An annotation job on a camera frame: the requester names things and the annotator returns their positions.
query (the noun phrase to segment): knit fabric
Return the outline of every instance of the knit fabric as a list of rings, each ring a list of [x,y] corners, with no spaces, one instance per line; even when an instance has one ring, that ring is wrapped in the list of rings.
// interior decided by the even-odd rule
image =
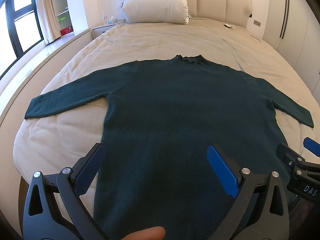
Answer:
[[[94,219],[112,239],[152,226],[166,240],[202,240],[228,211],[207,160],[215,143],[240,167],[290,173],[276,156],[286,143],[275,108],[313,127],[310,112],[264,79],[198,57],[134,61],[95,71],[32,99],[25,118],[108,100]],[[290,201],[295,195],[286,191]]]

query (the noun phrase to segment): black window frame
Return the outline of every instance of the black window frame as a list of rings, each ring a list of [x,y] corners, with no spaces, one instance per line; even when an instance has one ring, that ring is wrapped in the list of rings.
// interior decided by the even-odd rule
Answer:
[[[37,41],[35,44],[33,44],[30,48],[28,48],[25,52],[23,51],[19,38],[18,38],[18,34],[17,34],[17,30],[16,30],[16,26],[14,24],[14,20],[17,20],[19,17],[22,18],[22,16],[26,16],[30,13],[35,13],[35,17],[36,17],[36,23],[38,26],[38,30],[39,30],[39,34],[40,34],[40,40]],[[43,34],[40,28],[40,23],[39,23],[39,19],[38,19],[38,14],[37,14],[37,7],[36,7],[36,0],[31,0],[31,4],[15,11],[14,10],[14,0],[6,0],[5,1],[5,13],[6,13],[6,18],[7,18],[7,26],[8,26],[8,32],[9,32],[9,37],[11,40],[11,44],[13,47],[13,50],[16,54],[16,59],[14,62],[11,63],[11,65],[9,67],[7,67],[7,69],[1,74],[0,76],[0,80],[4,77],[4,75],[9,71],[9,69],[23,56],[25,55],[28,51],[30,51],[34,46],[36,46],[37,44],[39,44],[41,41],[44,40],[43,38]]]

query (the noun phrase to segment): human thumb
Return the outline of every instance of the human thumb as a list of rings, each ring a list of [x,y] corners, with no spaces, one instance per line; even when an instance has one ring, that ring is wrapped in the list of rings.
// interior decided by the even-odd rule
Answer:
[[[163,227],[153,227],[131,233],[122,240],[162,240],[164,235]]]

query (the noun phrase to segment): beige comforter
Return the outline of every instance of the beige comforter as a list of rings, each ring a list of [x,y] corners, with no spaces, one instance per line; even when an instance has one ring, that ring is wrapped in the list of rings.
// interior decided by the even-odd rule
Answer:
[[[120,24],[96,38],[58,73],[43,93],[103,68],[134,60],[171,59],[176,55],[201,54],[207,60],[264,78],[308,109],[315,127],[311,129],[276,110],[276,120],[289,146],[307,161],[318,162],[303,148],[303,139],[320,141],[320,108],[292,67],[266,42],[250,37],[246,29],[227,29],[222,22],[195,18],[188,25]],[[99,99],[56,116],[25,120],[17,133],[13,157],[23,178],[30,182],[35,171],[58,173],[72,167],[100,142],[107,101]],[[96,179],[81,196],[92,214]]]

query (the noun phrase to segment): striped pillow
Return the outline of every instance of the striped pillow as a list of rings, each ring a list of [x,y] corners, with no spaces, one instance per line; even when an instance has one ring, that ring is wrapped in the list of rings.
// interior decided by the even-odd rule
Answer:
[[[193,21],[192,16],[189,11],[188,11],[188,18],[189,18],[189,21]]]

